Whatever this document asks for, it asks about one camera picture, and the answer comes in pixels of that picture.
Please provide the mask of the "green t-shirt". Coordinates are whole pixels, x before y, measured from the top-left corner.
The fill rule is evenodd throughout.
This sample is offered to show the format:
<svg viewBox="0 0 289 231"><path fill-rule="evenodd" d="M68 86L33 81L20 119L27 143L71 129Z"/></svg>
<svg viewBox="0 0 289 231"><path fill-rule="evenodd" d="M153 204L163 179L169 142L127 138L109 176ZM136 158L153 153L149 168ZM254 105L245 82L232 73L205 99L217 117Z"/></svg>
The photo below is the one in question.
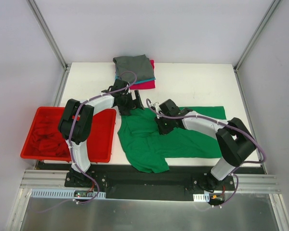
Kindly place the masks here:
<svg viewBox="0 0 289 231"><path fill-rule="evenodd" d="M160 135L148 108L121 117L118 138L129 163L138 171L161 173L169 170L167 158L221 158L217 141L197 131L175 128Z"/></svg>

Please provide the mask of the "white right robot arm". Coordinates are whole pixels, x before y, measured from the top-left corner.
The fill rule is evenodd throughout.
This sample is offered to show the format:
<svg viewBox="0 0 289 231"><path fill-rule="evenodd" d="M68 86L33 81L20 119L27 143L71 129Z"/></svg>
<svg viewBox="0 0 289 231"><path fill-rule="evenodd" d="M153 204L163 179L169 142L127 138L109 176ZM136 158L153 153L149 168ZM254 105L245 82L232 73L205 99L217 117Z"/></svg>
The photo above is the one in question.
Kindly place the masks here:
<svg viewBox="0 0 289 231"><path fill-rule="evenodd" d="M257 148L255 139L239 119L218 120L205 116L191 108L180 109L171 99L162 104L147 105L156 114L155 122L162 135L175 128L196 131L215 139L222 157L203 180L198 181L199 188L212 192L224 185L224 179L240 167Z"/></svg>

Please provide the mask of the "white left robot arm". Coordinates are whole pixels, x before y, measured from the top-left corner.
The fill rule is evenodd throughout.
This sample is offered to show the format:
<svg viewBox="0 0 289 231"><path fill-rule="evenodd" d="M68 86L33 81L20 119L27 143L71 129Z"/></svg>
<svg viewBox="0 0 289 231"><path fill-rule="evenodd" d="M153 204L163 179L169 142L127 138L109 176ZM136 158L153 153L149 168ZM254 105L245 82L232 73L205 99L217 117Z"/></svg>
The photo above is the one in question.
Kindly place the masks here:
<svg viewBox="0 0 289 231"><path fill-rule="evenodd" d="M68 178L75 180L81 187L96 183L88 171L91 163L87 151L93 116L113 107L117 107L122 116L131 115L135 109L144 109L139 91L134 91L133 99L130 87L129 82L116 79L112 86L98 96L83 102L70 99L66 103L58 130L68 145L72 160Z"/></svg>

